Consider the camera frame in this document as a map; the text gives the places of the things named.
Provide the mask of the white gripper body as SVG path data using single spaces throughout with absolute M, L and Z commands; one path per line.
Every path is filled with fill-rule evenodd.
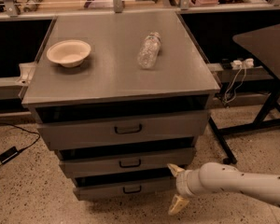
M 176 176 L 176 189 L 183 198 L 200 195 L 203 186 L 199 178 L 199 170 L 182 170 Z

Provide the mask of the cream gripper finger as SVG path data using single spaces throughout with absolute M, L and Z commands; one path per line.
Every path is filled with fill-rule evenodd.
M 177 177 L 179 173 L 184 172 L 184 169 L 176 164 L 168 163 L 167 166 L 174 177 Z
M 169 207 L 168 214 L 170 216 L 178 214 L 183 208 L 185 208 L 188 205 L 188 203 L 188 199 L 176 194 L 172 199 L 172 203 Z

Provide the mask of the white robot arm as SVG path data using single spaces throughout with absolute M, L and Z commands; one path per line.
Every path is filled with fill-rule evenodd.
M 175 215 L 189 203 L 192 196 L 234 192 L 280 208 L 280 175 L 240 172 L 235 167 L 208 162 L 196 170 L 183 169 L 168 163 L 175 178 L 177 194 L 168 214 Z

